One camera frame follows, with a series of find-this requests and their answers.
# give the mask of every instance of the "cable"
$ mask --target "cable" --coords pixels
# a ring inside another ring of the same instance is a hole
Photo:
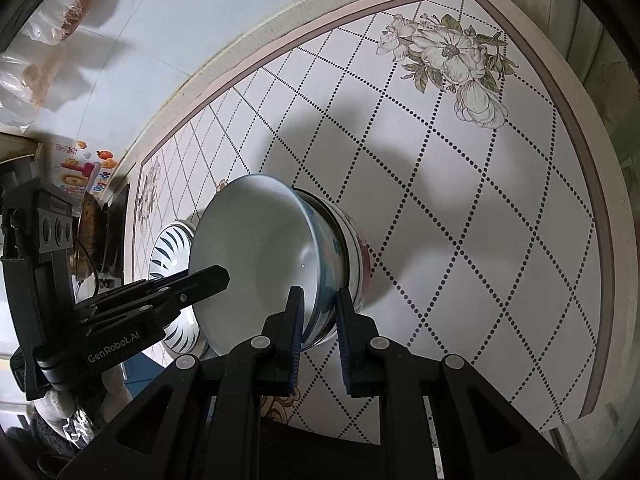
[[[76,303],[78,302],[78,290],[80,290],[82,283],[83,282],[78,282],[78,285],[76,285],[76,293],[74,294],[74,299],[76,300]]]
[[[98,295],[98,270],[95,268],[95,264],[94,264],[94,261],[91,259],[91,256],[89,256],[89,251],[86,250],[85,246],[82,244],[82,242],[78,239],[78,237],[75,234],[74,234],[74,241],[82,249],[82,252],[84,252],[84,256],[86,256],[86,259],[89,260],[89,265],[91,265],[91,270],[94,272],[94,279],[95,279],[94,296],[97,296]]]

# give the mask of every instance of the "sticker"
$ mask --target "sticker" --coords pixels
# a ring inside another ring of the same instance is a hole
[[[64,144],[56,144],[56,150],[59,152],[70,153],[71,155],[75,155],[78,152],[75,148],[65,146]]]

